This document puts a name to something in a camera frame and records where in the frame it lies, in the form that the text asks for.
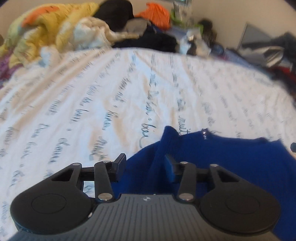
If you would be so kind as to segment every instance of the yellow blanket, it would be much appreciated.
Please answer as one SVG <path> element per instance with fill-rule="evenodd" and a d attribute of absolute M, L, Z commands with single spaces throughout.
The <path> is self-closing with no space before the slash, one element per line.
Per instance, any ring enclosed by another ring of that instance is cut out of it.
<path fill-rule="evenodd" d="M 24 13 L 10 25 L 0 57 L 13 50 L 9 61 L 12 68 L 36 59 L 39 49 L 46 45 L 54 44 L 61 52 L 79 20 L 92 16 L 98 7 L 97 3 L 44 4 Z"/>

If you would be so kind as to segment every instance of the mattress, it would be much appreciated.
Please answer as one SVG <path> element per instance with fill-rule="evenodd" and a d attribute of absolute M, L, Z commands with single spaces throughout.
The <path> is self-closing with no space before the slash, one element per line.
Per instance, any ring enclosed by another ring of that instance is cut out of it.
<path fill-rule="evenodd" d="M 65 166 L 127 157 L 208 128 L 224 137 L 296 141 L 296 110 L 284 89 L 231 63 L 143 49 L 92 49 L 41 58 L 0 90 L 0 239 L 16 228 L 9 205 Z M 84 185 L 94 195 L 94 185 Z"/>

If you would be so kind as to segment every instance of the blue garment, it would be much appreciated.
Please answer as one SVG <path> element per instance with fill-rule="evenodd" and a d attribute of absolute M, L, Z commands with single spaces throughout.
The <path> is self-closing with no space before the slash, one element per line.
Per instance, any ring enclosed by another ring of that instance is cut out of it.
<path fill-rule="evenodd" d="M 198 168 L 215 163 L 271 193 L 281 205 L 281 217 L 274 234 L 282 241 L 296 240 L 296 161 L 280 141 L 224 138 L 209 131 L 180 136 L 167 126 L 161 140 L 145 147 L 127 161 L 119 183 L 113 183 L 115 195 L 177 194 L 178 184 L 166 179 L 164 155 L 176 161 L 188 161 Z M 206 193 L 197 185 L 197 196 Z"/>

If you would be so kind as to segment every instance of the orange plastic bag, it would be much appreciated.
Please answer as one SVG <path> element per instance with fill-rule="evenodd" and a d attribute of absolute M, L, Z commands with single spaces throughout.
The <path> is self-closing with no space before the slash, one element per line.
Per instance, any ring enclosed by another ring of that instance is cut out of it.
<path fill-rule="evenodd" d="M 170 28 L 170 13 L 163 6 L 149 2 L 146 3 L 147 9 L 140 12 L 135 17 L 142 17 L 149 19 L 153 24 L 162 30 L 168 30 Z"/>

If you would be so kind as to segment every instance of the wall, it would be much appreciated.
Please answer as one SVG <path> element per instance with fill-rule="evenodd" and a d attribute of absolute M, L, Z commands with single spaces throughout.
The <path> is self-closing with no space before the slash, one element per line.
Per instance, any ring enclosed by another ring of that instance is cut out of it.
<path fill-rule="evenodd" d="M 270 35 L 290 31 L 296 36 L 296 11 L 284 0 L 207 0 L 206 16 L 213 21 L 217 41 L 236 48 L 246 23 Z"/>
<path fill-rule="evenodd" d="M 23 12 L 44 3 L 82 3 L 86 0 L 8 0 L 0 8 L 0 34 L 6 36 L 9 24 Z M 131 0 L 134 13 L 146 9 L 149 0 Z M 290 31 L 296 35 L 296 11 L 284 0 L 193 0 L 196 20 L 207 17 L 218 33 L 217 41 L 227 47 L 238 46 L 245 24 L 251 23 L 276 37 Z M 155 1 L 168 10 L 173 4 Z"/>

